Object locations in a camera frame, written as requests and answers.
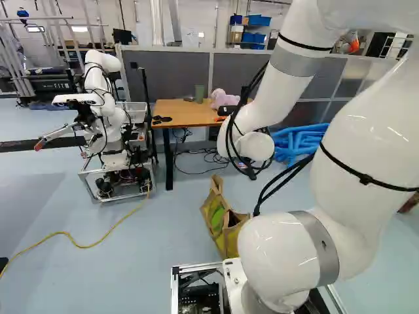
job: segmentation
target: yellow bag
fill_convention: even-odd
[[[223,259],[238,257],[237,238],[240,228],[250,214],[235,213],[223,197],[223,179],[211,177],[209,195],[201,206],[201,213]]]

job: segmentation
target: wooden desk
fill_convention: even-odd
[[[153,116],[169,116],[173,120],[151,126],[153,129],[220,126],[222,122],[215,121],[218,118],[217,111],[209,105],[209,99],[204,99],[203,103],[191,103],[182,99],[159,99]]]
[[[211,109],[210,100],[203,103],[184,101],[183,99],[159,99],[153,116],[169,116],[173,120],[160,124],[151,124],[153,129],[163,129],[164,155],[166,157],[166,190],[173,190],[173,152],[170,149],[169,129],[196,126],[220,126],[216,122],[217,111]]]

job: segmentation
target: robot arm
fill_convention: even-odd
[[[122,151],[120,162],[124,163],[127,157],[121,142],[121,126],[126,114],[121,108],[115,107],[111,84],[106,73],[120,70],[119,60],[111,55],[103,54],[97,50],[89,50],[85,58],[84,70],[85,94],[58,95],[52,103],[67,104],[78,112],[73,124],[48,133],[41,137],[35,150],[65,133],[73,132],[72,126],[79,126],[83,130],[95,135],[94,141],[89,144],[91,154],[99,152]]]
[[[235,119],[243,134],[233,128],[238,152],[254,160],[271,156],[272,140],[249,134],[286,117],[327,48],[347,29],[417,34],[418,21],[414,0],[294,0],[256,98]],[[275,312],[290,313],[305,302],[310,289],[369,267],[382,230],[418,190],[418,80],[419,47],[414,43],[406,58],[331,122],[310,173],[318,205],[258,216],[242,228],[238,251],[251,287],[246,291],[253,291],[256,300]],[[217,140],[222,156],[227,156],[227,123]]]
[[[238,113],[233,128],[235,146],[241,156],[267,160],[274,152],[273,140],[253,130],[281,122],[304,92],[321,61],[345,29],[323,25],[316,1],[296,0],[291,5],[280,31],[276,47],[266,68],[255,100]],[[227,157],[225,134],[229,119],[221,126],[217,148]]]

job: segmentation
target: orange object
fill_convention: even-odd
[[[359,50],[359,40],[358,38],[350,43],[351,47],[349,49],[349,53],[352,54]]]

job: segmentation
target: plush toy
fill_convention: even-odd
[[[240,96],[226,95],[225,91],[217,88],[211,94],[211,108],[218,110],[220,106],[237,106]]]

